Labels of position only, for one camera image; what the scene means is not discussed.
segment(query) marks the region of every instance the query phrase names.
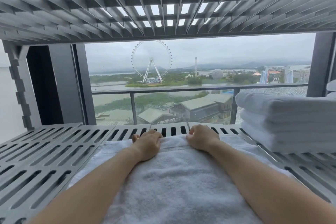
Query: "sky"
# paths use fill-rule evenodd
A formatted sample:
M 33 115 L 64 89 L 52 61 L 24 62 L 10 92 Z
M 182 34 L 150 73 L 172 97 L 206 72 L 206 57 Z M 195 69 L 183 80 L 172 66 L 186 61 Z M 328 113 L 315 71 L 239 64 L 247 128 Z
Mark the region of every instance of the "sky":
M 164 40 L 173 58 L 172 69 L 198 64 L 246 64 L 262 61 L 311 61 L 315 33 L 234 36 Z M 132 51 L 139 42 L 85 44 L 90 73 L 132 68 Z M 145 41 L 135 53 L 135 68 L 147 67 L 150 58 L 156 66 L 169 68 L 167 50 L 155 41 Z

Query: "handrail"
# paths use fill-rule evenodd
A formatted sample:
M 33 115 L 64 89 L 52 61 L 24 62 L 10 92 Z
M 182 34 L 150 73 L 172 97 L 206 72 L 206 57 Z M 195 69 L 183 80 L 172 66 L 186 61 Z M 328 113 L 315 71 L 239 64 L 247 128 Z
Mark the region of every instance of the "handrail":
M 130 93 L 155 93 L 155 92 L 178 92 L 196 90 L 234 90 L 234 89 L 263 89 L 263 88 L 282 88 L 282 87 L 302 87 L 308 86 L 307 83 L 277 83 L 277 84 L 250 84 L 250 85 L 228 85 L 228 86 L 199 86 L 199 87 L 150 87 L 143 89 L 127 90 L 98 90 L 93 91 L 93 95 L 105 94 L 130 94 Z
M 157 92 L 179 92 L 179 91 L 197 91 L 197 90 L 233 90 L 233 100 L 231 108 L 230 124 L 236 123 L 237 104 L 236 95 L 240 89 L 266 89 L 266 88 L 285 88 L 285 87 L 303 87 L 308 86 L 307 83 L 277 83 L 277 84 L 252 84 L 252 85 L 229 85 L 229 86 L 199 86 L 199 87 L 157 87 L 150 89 L 129 89 L 129 90 L 107 90 L 107 91 L 94 91 L 92 95 L 108 95 L 108 94 L 130 94 L 131 105 L 133 113 L 134 125 L 137 124 L 137 112 L 135 110 L 134 94 L 137 93 L 157 93 Z

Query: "hand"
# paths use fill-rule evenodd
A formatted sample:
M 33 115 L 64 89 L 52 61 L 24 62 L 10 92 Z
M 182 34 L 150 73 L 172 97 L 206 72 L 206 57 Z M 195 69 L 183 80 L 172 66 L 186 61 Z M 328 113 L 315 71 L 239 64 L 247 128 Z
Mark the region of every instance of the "hand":
M 186 138 L 192 147 L 203 151 L 207 151 L 209 144 L 219 141 L 218 134 L 204 125 L 193 126 Z
M 160 150 L 160 140 L 162 138 L 160 132 L 150 129 L 141 136 L 132 136 L 132 148 L 136 149 L 140 155 L 140 161 L 146 161 L 153 158 Z

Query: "dome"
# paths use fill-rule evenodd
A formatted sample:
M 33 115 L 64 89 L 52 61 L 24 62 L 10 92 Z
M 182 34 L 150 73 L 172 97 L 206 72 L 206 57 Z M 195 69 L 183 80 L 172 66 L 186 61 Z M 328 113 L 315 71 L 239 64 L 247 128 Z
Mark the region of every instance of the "dome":
M 223 75 L 224 75 L 223 70 L 221 70 L 221 69 L 215 69 L 211 73 L 212 78 L 215 79 L 215 80 L 219 80 L 219 79 L 223 78 Z

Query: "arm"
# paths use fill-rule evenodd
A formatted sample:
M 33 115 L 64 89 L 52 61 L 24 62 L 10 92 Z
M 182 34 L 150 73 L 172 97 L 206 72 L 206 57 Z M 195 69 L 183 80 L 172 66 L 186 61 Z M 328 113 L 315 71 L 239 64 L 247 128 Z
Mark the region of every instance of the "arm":
M 264 223 L 336 223 L 332 205 L 286 175 L 220 141 L 208 126 L 192 127 L 187 140 L 217 160 Z
M 159 152 L 161 137 L 153 129 L 141 137 L 133 135 L 132 146 L 121 150 L 57 196 L 30 224 L 99 224 L 133 167 Z

